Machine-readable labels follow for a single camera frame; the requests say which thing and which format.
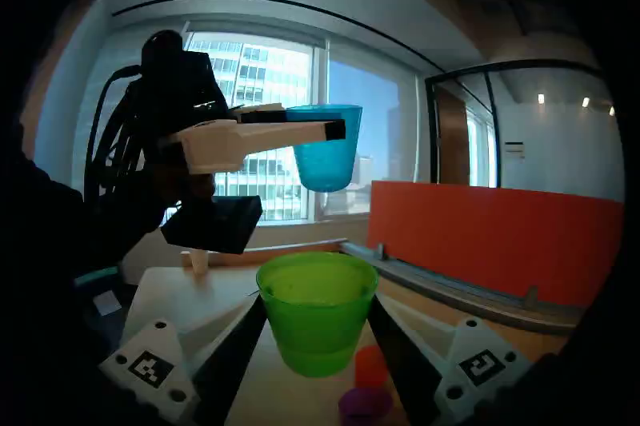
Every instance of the desk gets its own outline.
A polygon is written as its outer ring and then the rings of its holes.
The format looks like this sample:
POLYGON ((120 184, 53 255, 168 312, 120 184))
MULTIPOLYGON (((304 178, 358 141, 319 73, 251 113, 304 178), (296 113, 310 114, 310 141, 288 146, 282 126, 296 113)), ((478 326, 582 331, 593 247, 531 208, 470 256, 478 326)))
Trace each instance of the desk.
MULTIPOLYGON (((274 250, 273 255, 288 253, 274 250)), ((194 282, 191 274, 176 268, 145 271, 126 320, 122 340, 127 341, 150 321, 163 317, 178 331, 185 331, 215 314, 224 313, 257 290, 255 274, 259 264, 216 267, 194 282)), ((378 291, 442 322, 455 324, 469 315, 423 297, 400 285, 380 279, 378 291)), ((566 338, 520 331, 486 322, 528 359, 535 361, 547 352, 557 352, 566 338)), ((368 324, 362 330, 358 348, 374 344, 368 324)), ((195 357, 188 369, 196 369, 202 358, 195 357)), ((353 361, 337 375, 308 379, 289 370, 282 361, 268 321, 262 330, 254 355, 234 404, 228 424, 339 424, 338 401, 354 386, 353 361)), ((380 425, 407 424, 397 395, 394 410, 380 425)))

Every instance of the orange partition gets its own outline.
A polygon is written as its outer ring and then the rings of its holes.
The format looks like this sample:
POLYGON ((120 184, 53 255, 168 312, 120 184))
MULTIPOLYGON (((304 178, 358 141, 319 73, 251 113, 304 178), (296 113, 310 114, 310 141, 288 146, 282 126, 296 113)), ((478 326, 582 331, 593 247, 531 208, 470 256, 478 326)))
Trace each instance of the orange partition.
POLYGON ((500 293, 587 306, 618 252, 623 205, 520 189, 375 181, 367 244, 500 293))

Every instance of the blue plastic cup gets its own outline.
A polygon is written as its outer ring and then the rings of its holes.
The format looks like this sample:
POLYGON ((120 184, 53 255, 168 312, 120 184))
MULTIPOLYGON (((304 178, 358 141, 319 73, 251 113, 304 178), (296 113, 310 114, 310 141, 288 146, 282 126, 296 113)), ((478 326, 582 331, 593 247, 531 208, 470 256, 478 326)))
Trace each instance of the blue plastic cup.
POLYGON ((344 120, 344 140, 320 141, 294 146, 300 182, 305 188, 332 193, 346 188, 354 172, 362 107, 354 105, 305 105, 286 110, 291 121, 344 120))

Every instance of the blue sky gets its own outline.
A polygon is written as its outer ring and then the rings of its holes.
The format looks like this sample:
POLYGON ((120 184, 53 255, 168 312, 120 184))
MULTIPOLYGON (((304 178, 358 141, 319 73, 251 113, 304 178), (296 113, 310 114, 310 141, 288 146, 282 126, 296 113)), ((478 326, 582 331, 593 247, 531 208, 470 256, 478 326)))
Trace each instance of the blue sky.
POLYGON ((362 107, 358 153, 371 156, 374 178, 389 175, 389 111, 398 108, 398 85, 340 62, 329 62, 329 103, 362 107))

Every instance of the building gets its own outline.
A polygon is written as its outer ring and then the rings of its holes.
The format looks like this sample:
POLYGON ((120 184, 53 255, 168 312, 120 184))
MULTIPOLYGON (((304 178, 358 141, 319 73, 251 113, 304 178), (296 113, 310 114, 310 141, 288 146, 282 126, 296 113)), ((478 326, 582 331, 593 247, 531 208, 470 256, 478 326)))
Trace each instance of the building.
MULTIPOLYGON (((188 50, 209 54, 230 108, 310 102, 310 47, 241 34, 194 33, 188 50)), ((215 184, 219 196, 259 195, 263 221, 307 218, 308 192, 300 183, 293 148, 249 154, 241 171, 219 173, 215 184)))

